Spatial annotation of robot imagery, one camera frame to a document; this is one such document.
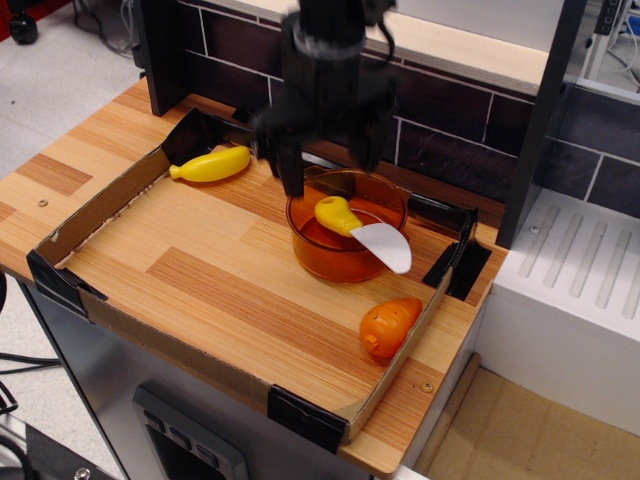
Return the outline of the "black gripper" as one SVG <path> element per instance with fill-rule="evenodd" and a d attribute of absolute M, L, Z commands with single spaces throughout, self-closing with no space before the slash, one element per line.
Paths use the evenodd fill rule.
<path fill-rule="evenodd" d="M 381 61 L 360 67 L 366 30 L 384 23 L 393 1 L 302 1 L 281 24 L 283 94 L 252 120 L 257 156 L 267 160 L 288 197 L 304 196 L 299 145 L 347 134 L 350 158 L 372 172 L 392 130 L 397 82 Z"/>

